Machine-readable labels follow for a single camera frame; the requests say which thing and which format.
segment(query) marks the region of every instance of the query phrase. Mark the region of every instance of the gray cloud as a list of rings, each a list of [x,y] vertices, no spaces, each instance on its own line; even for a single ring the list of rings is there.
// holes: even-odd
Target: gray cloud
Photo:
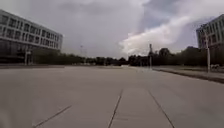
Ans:
[[[223,0],[1,0],[0,7],[64,35],[63,52],[121,57],[148,44],[196,46],[195,28],[223,13]]]

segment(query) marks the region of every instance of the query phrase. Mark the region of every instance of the road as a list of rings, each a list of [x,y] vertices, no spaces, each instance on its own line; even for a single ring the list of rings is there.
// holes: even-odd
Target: road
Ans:
[[[224,85],[140,68],[0,70],[0,127],[223,128]]]

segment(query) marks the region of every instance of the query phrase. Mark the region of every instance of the multi-story building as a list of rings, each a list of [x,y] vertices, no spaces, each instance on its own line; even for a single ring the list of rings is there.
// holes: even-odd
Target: multi-story building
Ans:
[[[0,62],[60,52],[62,34],[0,9]]]
[[[206,38],[209,47],[222,47],[224,45],[224,14],[202,25],[196,32],[199,48],[206,48]]]

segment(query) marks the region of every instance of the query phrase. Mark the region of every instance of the pole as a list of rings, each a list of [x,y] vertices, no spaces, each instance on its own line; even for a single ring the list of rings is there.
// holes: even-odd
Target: pole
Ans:
[[[25,52],[25,60],[24,60],[25,65],[27,65],[27,51]]]
[[[211,55],[210,55],[210,49],[208,46],[208,35],[207,35],[207,32],[205,29],[204,29],[204,33],[205,33],[205,43],[206,43],[206,49],[207,49],[207,70],[209,73],[211,70],[211,66],[210,66],[211,65]]]
[[[152,69],[152,44],[149,44],[149,68]]]
[[[149,56],[149,64],[150,64],[149,68],[152,69],[152,56],[151,55]]]

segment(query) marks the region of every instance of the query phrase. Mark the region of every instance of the curb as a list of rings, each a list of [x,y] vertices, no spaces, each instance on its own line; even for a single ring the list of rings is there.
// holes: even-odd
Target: curb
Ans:
[[[198,78],[198,79],[202,79],[202,80],[208,80],[208,81],[213,81],[213,82],[218,82],[218,83],[224,84],[224,79],[218,78],[218,77],[208,77],[208,76],[202,76],[202,75],[193,75],[193,74],[181,73],[181,72],[178,72],[178,71],[167,71],[167,70],[163,70],[163,69],[153,69],[153,70],[154,71],[160,71],[160,72],[167,72],[167,73],[177,74],[177,75],[181,75],[181,76],[188,76],[188,77],[192,77],[192,78]]]

